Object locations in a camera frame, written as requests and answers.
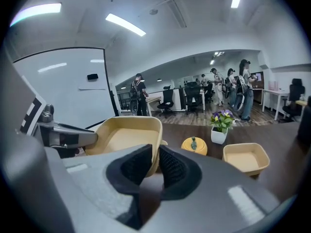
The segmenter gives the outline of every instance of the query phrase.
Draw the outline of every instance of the beige tray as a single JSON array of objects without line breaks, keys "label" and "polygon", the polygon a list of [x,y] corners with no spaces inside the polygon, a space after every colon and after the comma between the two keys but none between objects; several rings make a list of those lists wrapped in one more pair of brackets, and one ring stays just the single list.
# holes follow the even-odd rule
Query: beige tray
[{"label": "beige tray", "polygon": [[227,145],[223,160],[249,176],[260,174],[270,163],[265,150],[257,143]]},{"label": "beige tray", "polygon": [[147,177],[155,173],[159,164],[162,143],[162,123],[151,116],[117,116],[106,120],[97,130],[98,140],[86,147],[87,155],[110,153],[140,144],[152,144],[152,166]]}]

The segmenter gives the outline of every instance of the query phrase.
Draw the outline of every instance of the white desk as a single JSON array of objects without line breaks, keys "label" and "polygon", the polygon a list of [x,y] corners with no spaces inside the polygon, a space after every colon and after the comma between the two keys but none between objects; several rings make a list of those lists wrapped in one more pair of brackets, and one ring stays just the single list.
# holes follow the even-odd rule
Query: white desk
[{"label": "white desk", "polygon": [[261,103],[260,103],[260,105],[262,105],[262,100],[263,100],[263,89],[262,89],[262,88],[253,88],[253,90],[255,90],[255,91],[260,91],[260,90],[261,90]]},{"label": "white desk", "polygon": [[[263,90],[262,112],[264,112],[266,93],[270,93],[272,95],[277,95],[276,116],[274,117],[274,120],[276,121],[277,120],[277,115],[278,115],[278,108],[279,108],[280,102],[281,102],[281,97],[287,97],[289,95],[289,93],[288,92],[284,92],[284,91],[272,91],[272,90],[264,89]],[[271,111],[273,111],[272,99],[270,99],[270,107],[271,107]]]},{"label": "white desk", "polygon": [[160,101],[161,101],[161,97],[147,98],[147,111],[150,117],[152,117],[150,103],[160,102]]},{"label": "white desk", "polygon": [[202,104],[203,104],[203,110],[205,110],[205,94],[204,94],[204,90],[200,90],[200,95],[202,96]]}]

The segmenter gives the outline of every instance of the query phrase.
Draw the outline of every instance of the potted plant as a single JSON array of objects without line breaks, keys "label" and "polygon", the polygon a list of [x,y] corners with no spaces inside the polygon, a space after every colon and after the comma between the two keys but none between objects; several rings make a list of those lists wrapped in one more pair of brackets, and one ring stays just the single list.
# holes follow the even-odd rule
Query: potted plant
[{"label": "potted plant", "polygon": [[232,112],[229,110],[215,112],[210,119],[213,125],[210,135],[212,142],[218,144],[224,143],[228,129],[232,129],[232,123],[234,121]]}]

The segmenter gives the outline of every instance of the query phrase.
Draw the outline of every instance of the black chair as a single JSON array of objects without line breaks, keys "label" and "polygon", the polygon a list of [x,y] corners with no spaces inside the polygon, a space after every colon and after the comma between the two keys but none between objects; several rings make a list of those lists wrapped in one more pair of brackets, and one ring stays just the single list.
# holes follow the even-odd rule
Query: black chair
[{"label": "black chair", "polygon": [[157,107],[161,110],[164,110],[162,113],[159,114],[159,117],[162,116],[162,114],[165,115],[165,118],[167,118],[167,114],[173,113],[173,111],[170,109],[173,105],[173,90],[170,90],[171,86],[165,86],[163,91],[163,103],[158,105]]},{"label": "black chair", "polygon": [[204,86],[204,96],[205,102],[213,102],[213,93],[212,93],[213,83],[208,83],[207,86]]},{"label": "black chair", "polygon": [[301,122],[298,129],[297,138],[306,144],[308,147],[311,145],[311,96],[308,98],[308,103],[303,110]]},{"label": "black chair", "polygon": [[301,94],[305,94],[305,87],[302,85],[301,79],[293,79],[292,84],[290,85],[290,95],[289,105],[286,105],[286,100],[284,100],[284,106],[282,107],[283,111],[288,114],[290,117],[285,119],[280,119],[279,122],[292,122],[295,120],[295,116],[301,115],[302,106],[296,104],[295,102],[300,99]]},{"label": "black chair", "polygon": [[189,112],[195,112],[198,115],[197,108],[200,105],[200,87],[185,87],[186,105],[188,106],[187,115]]}]

